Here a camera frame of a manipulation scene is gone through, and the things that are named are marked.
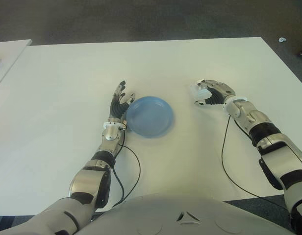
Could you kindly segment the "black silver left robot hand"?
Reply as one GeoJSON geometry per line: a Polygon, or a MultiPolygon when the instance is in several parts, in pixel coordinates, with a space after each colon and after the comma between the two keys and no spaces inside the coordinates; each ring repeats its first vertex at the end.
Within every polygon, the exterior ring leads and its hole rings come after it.
{"type": "Polygon", "coordinates": [[[110,110],[109,110],[109,117],[110,118],[118,118],[121,119],[123,114],[128,110],[131,103],[135,100],[135,94],[132,93],[126,100],[123,101],[125,96],[124,89],[126,88],[126,82],[123,80],[119,83],[116,87],[116,90],[113,94],[111,103],[110,103],[110,110]]]}

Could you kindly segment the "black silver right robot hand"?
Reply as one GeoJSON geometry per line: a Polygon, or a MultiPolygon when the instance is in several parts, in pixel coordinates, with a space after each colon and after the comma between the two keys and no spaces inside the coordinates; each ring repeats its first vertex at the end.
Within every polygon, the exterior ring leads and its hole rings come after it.
{"type": "Polygon", "coordinates": [[[235,96],[235,91],[227,84],[214,80],[201,80],[194,86],[194,104],[219,105],[235,96]]]}

